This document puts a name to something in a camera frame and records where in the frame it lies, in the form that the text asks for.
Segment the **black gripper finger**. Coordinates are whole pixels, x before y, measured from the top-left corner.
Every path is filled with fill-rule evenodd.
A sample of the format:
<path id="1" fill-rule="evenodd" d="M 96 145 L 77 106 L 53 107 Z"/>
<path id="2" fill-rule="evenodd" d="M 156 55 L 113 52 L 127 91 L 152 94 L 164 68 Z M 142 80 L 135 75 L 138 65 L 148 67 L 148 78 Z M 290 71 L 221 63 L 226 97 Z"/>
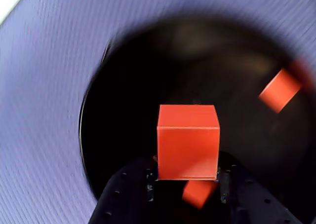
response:
<path id="1" fill-rule="evenodd" d="M 219 153 L 217 179 L 222 224 L 300 224 L 254 175 L 227 152 Z"/>
<path id="2" fill-rule="evenodd" d="M 118 170 L 106 184 L 90 224 L 155 224 L 154 157 L 140 158 Z"/>

